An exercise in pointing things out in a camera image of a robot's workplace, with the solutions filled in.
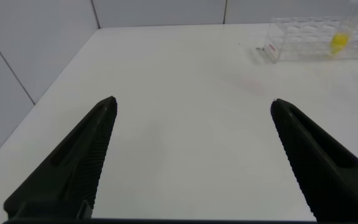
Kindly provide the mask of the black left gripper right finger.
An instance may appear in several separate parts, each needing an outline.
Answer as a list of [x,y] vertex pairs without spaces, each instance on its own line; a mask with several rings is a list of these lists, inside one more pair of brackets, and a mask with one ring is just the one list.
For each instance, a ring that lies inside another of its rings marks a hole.
[[295,105],[270,113],[305,200],[319,222],[358,222],[358,158]]

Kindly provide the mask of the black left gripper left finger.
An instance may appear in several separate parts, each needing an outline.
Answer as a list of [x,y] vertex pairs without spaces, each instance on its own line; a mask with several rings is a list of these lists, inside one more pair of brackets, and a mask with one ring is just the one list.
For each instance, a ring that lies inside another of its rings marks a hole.
[[115,97],[98,102],[7,198],[8,218],[91,218],[116,116]]

